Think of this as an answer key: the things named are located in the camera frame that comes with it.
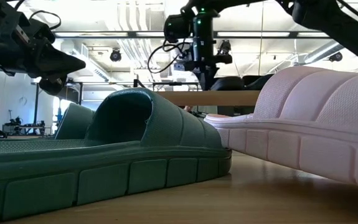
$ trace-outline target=wooden board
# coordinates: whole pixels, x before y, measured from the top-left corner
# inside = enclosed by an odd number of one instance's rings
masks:
[[[233,156],[231,175],[198,184],[116,198],[14,224],[340,224],[358,223],[358,187]]]
[[[260,91],[161,91],[177,106],[255,106]]]

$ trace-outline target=wooden shelf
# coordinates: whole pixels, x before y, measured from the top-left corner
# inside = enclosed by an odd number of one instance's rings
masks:
[[[160,91],[177,106],[255,106],[260,91]]]

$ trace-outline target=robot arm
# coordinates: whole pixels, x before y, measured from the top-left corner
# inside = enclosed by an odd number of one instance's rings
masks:
[[[190,0],[180,15],[169,16],[165,38],[170,43],[193,34],[191,57],[175,65],[177,70],[192,70],[203,90],[209,90],[218,68],[216,63],[230,63],[229,55],[213,55],[212,19],[232,6],[263,0]],[[308,29],[320,30],[358,56],[358,22],[342,12],[336,0],[276,0],[293,20]]]
[[[53,48],[47,24],[27,19],[5,0],[0,0],[0,71],[14,76],[27,73],[42,77],[39,85],[50,95],[65,86],[67,75],[85,68],[85,62]]]

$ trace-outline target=ceiling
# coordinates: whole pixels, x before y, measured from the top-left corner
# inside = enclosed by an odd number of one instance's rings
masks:
[[[55,30],[65,38],[59,38],[55,46],[66,52],[76,49],[81,53],[82,45],[88,49],[88,59],[96,68],[108,74],[112,82],[131,82],[137,75],[142,82],[161,82],[185,80],[196,81],[189,72],[177,72],[169,69],[167,72],[150,75],[145,69],[146,60],[151,51],[163,43],[163,37],[152,39],[103,39],[83,37],[78,38],[72,32],[106,32],[106,31],[163,31],[165,18],[178,14],[186,0],[27,0],[20,8],[27,16],[34,11],[46,10],[58,14],[62,25]],[[347,1],[358,10],[358,0]],[[58,20],[50,15],[35,16],[48,25],[54,25]],[[219,65],[218,76],[264,75],[274,70],[291,66],[294,55],[306,55],[319,47],[332,42],[330,39],[261,39],[262,31],[277,31],[277,34],[290,31],[310,31],[296,25],[291,16],[276,3],[265,1],[253,3],[249,7],[237,6],[226,9],[220,17],[214,20],[214,30],[237,32],[256,31],[254,39],[230,39],[232,45],[233,63]],[[110,54],[113,49],[120,49],[122,60],[112,62]],[[342,71],[358,70],[358,58],[348,50],[342,50],[344,59],[341,62],[320,60],[311,66],[324,67]],[[172,55],[158,52],[151,61],[155,69],[163,68],[172,60]],[[100,82],[103,79],[87,72],[77,72],[73,76],[77,81]]]

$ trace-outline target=white wall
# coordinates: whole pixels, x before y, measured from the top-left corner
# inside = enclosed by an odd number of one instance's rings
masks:
[[[36,86],[31,85],[31,78],[25,74],[16,74],[8,77],[0,72],[0,129],[11,116],[19,116],[24,124],[34,122]],[[53,96],[45,92],[39,94],[37,120],[44,120],[46,126],[52,125],[53,118]]]

